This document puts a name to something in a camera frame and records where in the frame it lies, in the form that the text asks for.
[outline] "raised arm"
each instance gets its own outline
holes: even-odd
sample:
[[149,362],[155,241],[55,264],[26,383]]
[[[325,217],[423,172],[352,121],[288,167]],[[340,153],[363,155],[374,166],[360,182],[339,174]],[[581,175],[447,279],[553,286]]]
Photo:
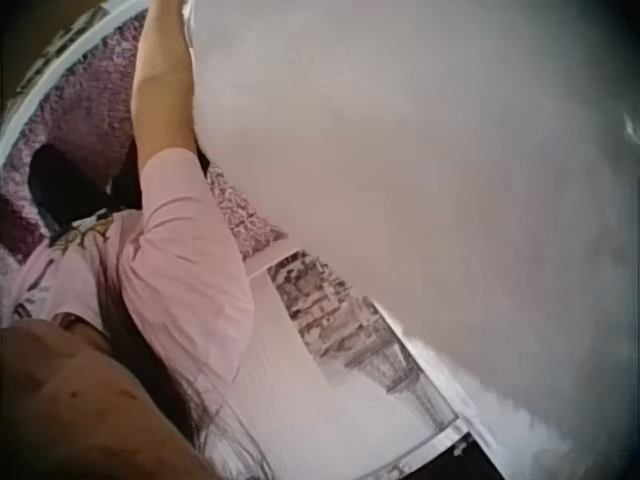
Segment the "raised arm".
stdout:
[[193,73],[182,5],[183,0],[151,0],[140,37],[131,116],[141,173],[167,148],[196,151]]

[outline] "pink sleeve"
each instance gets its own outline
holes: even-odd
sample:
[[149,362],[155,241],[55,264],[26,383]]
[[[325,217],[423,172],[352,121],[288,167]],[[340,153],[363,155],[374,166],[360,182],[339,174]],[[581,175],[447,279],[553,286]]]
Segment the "pink sleeve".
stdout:
[[121,264],[127,307],[171,367],[198,384],[231,382],[253,321],[236,242],[193,153],[157,154],[141,185],[143,232]]

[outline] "white fabric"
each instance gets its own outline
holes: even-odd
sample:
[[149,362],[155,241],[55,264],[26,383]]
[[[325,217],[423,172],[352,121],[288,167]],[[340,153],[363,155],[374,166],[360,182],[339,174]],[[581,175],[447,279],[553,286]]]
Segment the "white fabric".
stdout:
[[527,3],[196,0],[197,133],[498,437],[524,415],[517,478],[599,478],[636,424],[635,87],[602,20]]

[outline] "t-shirt print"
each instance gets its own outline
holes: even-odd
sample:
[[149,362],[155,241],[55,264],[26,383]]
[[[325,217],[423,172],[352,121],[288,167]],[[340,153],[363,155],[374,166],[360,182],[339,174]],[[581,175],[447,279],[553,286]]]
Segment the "t-shirt print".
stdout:
[[12,312],[12,320],[33,318],[34,313],[42,309],[51,291],[51,282],[56,278],[56,266],[72,249],[87,251],[89,242],[97,246],[108,239],[108,232],[113,225],[113,213],[101,210],[95,215],[73,222],[51,237],[48,248],[51,258],[42,267],[33,282],[26,288],[24,296],[16,304]]

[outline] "person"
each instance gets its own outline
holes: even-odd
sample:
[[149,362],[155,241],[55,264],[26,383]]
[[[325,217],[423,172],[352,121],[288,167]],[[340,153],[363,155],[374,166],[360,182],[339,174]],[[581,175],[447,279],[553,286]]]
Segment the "person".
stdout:
[[206,434],[253,303],[198,161],[191,67],[182,0],[152,0],[131,99],[136,165],[107,194],[55,149],[34,156],[30,189],[59,228],[23,266],[2,331],[2,478],[224,475]]

